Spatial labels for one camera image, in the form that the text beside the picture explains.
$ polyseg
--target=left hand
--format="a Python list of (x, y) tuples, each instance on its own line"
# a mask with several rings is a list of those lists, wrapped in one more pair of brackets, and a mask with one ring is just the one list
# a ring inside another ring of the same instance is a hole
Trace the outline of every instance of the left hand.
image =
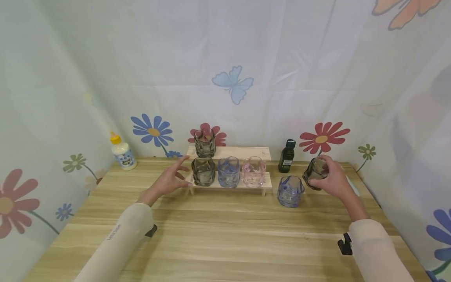
[(149, 189), (141, 192), (137, 203), (145, 203), (151, 207), (162, 195), (172, 193), (178, 188), (192, 186), (193, 184), (190, 182), (177, 179), (185, 180), (183, 175), (178, 171), (189, 171), (189, 168), (182, 165), (188, 159), (189, 156), (183, 156), (175, 164), (166, 168)]

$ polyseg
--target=yellow bottle cap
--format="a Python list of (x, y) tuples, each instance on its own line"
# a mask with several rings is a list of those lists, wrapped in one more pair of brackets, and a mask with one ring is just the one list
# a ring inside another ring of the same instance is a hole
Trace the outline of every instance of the yellow bottle cap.
[(111, 134), (110, 141), (112, 144), (119, 144), (122, 142), (120, 136), (114, 133), (114, 131), (110, 131), (110, 134)]

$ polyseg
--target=bottle label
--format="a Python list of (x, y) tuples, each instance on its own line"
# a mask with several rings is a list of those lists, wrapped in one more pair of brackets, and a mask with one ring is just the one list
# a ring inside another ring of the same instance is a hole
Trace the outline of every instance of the bottle label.
[(136, 162), (131, 150), (128, 150), (121, 155), (114, 156), (121, 167), (132, 166)]

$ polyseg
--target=wooden shelf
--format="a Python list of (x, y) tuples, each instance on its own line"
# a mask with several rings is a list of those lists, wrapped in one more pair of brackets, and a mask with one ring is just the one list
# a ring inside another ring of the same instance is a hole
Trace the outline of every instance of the wooden shelf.
[[(188, 153), (191, 157), (197, 157), (196, 147), (189, 146)], [(216, 147), (216, 153), (212, 157), (213, 160), (219, 160), (224, 157), (236, 157), (239, 160), (247, 159), (251, 156), (260, 157), (264, 161), (271, 160), (269, 147)]]
[(262, 196), (264, 197), (266, 194), (266, 190), (271, 190), (272, 189), (272, 183), (271, 183), (271, 176), (269, 174), (269, 172), (265, 173), (265, 182), (263, 183), (263, 185), (261, 187), (257, 187), (257, 188), (250, 188), (247, 187), (246, 185), (244, 185), (243, 183), (243, 179), (239, 180), (238, 186), (236, 188), (225, 188), (222, 187), (219, 184), (219, 178), (218, 178), (218, 172), (216, 171), (216, 177), (215, 177), (215, 181), (208, 187), (203, 187), (203, 186), (198, 186), (194, 184), (194, 176), (193, 173), (191, 172), (188, 177), (186, 178), (186, 181), (191, 182), (193, 184), (193, 187), (191, 187), (189, 189), (189, 191), (191, 192), (191, 195), (194, 195), (194, 188), (222, 188), (222, 189), (261, 189), (262, 190)]

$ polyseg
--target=bottle cap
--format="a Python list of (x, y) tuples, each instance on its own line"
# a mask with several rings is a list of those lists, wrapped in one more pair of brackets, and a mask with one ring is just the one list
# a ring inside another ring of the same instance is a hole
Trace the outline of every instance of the bottle cap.
[(294, 141), (293, 139), (288, 139), (286, 141), (285, 147), (294, 149), (296, 147), (296, 141)]
[(114, 133), (114, 131), (110, 131), (110, 141), (112, 144), (119, 144), (122, 142), (122, 139), (120, 138), (119, 135), (117, 135), (116, 133)]

